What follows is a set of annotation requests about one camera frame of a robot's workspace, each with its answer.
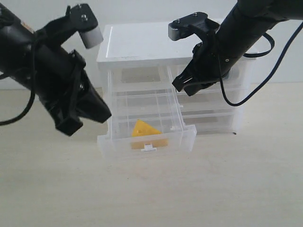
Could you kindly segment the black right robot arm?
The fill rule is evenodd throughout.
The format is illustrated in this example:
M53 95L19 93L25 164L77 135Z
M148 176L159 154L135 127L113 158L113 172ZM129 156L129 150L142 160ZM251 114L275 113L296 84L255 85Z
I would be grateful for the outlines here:
M201 43L172 84L189 96L225 77L234 64L276 24L302 20L301 0L239 0L221 24L203 12L192 13L169 24L173 41L197 35Z

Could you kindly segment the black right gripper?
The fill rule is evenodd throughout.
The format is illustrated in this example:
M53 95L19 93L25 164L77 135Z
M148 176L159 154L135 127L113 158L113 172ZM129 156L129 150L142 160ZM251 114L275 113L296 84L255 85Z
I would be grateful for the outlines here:
M192 60L172 82L178 92L184 90L188 96L211 87L230 70L221 56L216 34L205 41L200 40L194 46L192 54Z

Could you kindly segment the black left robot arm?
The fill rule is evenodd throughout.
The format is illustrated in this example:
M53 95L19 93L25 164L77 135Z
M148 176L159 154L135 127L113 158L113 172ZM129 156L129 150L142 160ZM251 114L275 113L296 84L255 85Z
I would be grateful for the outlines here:
M83 126L82 118L104 123L111 117L85 71L85 59L78 51L67 52L62 46L75 33L87 49L103 41L98 20L87 3L67 7L63 17L37 31L1 5L0 77L11 78L31 92L22 113L1 125L22 119L36 97L52 117L55 128L67 136Z

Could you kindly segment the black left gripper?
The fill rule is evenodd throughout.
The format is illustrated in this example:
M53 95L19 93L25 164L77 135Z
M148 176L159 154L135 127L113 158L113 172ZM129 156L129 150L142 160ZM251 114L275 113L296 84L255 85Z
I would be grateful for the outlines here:
M29 54L29 65L35 65L35 92L55 128L72 136L86 118L105 123L111 116L106 102L93 87L85 71L85 60L76 51L55 50L37 45Z

